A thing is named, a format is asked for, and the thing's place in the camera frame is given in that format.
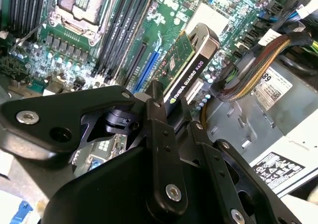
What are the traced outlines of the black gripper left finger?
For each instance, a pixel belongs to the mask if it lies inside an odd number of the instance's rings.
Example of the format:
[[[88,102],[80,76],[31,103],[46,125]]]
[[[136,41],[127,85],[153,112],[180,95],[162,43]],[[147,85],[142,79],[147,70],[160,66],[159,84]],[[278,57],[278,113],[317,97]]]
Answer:
[[[0,148],[13,155],[13,169],[1,187],[41,214],[54,194],[78,178],[75,152],[114,134],[126,135],[128,150],[150,157],[152,214],[182,214],[187,208],[174,129],[168,125],[162,86],[140,100],[121,86],[8,101],[0,107]]]

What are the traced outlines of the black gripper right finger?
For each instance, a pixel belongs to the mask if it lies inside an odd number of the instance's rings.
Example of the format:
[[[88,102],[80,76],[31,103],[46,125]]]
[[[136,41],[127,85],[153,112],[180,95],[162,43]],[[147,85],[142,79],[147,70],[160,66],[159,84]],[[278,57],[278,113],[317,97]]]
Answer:
[[[298,224],[299,219],[257,176],[225,140],[209,140],[181,101],[182,130],[187,139],[180,157],[193,167],[186,171],[189,209],[200,224]]]

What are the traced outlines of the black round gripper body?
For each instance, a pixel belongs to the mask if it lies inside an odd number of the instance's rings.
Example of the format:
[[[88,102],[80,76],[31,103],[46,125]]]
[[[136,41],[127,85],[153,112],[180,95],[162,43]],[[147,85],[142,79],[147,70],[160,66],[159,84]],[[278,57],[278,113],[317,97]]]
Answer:
[[[186,212],[172,224],[221,224],[220,208],[202,169],[181,161]],[[151,162],[135,148],[61,187],[45,209],[45,224],[160,224],[147,209]]]

